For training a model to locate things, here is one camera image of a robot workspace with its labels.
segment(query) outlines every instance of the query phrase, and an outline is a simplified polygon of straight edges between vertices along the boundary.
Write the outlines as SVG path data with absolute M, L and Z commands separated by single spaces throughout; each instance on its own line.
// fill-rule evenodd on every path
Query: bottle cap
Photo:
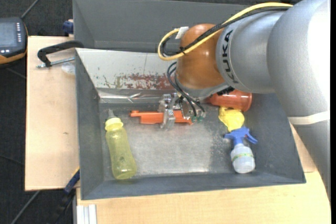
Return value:
M 111 118 L 105 122 L 105 130 L 112 131 L 123 127 L 123 123 L 120 118 Z

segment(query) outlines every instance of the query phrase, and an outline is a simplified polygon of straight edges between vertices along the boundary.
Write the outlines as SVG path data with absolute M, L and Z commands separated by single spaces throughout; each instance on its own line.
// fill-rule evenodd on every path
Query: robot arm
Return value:
M 233 17 L 224 27 L 194 26 L 182 37 L 179 54 L 164 56 L 159 46 L 159 56 L 177 59 L 176 83 L 194 98 L 229 87 L 275 92 L 330 199 L 330 0 L 274 4 L 273 10 Z M 213 33 L 202 36 L 208 31 Z

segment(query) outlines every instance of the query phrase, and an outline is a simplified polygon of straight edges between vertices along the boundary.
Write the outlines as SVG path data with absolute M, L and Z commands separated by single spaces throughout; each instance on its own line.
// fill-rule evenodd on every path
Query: black clamp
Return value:
M 53 54 L 54 52 L 70 49 L 70 48 L 84 48 L 82 42 L 78 40 L 70 40 L 60 44 L 52 45 L 43 49 L 40 49 L 37 53 L 37 57 L 46 65 L 46 67 L 51 67 L 51 62 L 47 58 L 48 54 Z

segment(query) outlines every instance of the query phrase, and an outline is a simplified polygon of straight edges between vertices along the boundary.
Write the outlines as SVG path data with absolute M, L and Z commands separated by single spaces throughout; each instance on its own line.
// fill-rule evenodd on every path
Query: rust stain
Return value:
M 119 89 L 172 90 L 166 74 L 122 74 L 116 77 L 114 84 Z

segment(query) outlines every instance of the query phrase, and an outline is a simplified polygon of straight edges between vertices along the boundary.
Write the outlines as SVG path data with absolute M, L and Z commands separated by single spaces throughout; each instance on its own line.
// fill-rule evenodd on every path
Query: wooden board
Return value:
M 67 37 L 28 39 L 25 190 L 64 188 L 79 166 L 76 131 L 75 76 L 61 65 L 36 68 L 39 49 L 67 41 Z M 48 58 L 69 58 L 69 49 Z
M 96 204 L 98 224 L 331 223 L 319 173 L 306 178 L 298 185 L 85 201 L 77 188 L 77 204 Z

